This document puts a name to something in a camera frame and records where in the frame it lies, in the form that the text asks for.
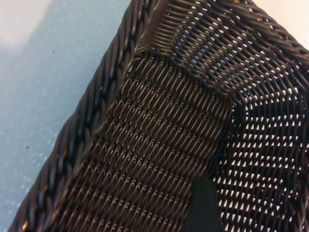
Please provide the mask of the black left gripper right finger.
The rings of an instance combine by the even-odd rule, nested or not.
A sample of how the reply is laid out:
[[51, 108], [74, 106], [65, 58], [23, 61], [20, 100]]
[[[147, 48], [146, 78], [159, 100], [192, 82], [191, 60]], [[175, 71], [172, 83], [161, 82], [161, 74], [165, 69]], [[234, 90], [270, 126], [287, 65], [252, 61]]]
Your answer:
[[206, 231], [222, 232], [223, 226], [220, 218], [217, 192], [209, 178], [205, 178], [206, 184]]

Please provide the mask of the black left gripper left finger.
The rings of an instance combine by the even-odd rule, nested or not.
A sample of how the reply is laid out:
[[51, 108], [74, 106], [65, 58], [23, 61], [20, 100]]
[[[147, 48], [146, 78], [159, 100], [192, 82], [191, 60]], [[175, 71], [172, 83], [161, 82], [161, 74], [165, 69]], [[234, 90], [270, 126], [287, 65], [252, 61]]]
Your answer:
[[194, 191], [191, 208], [191, 231], [204, 232], [206, 228], [206, 185], [203, 179], [199, 178], [194, 182]]

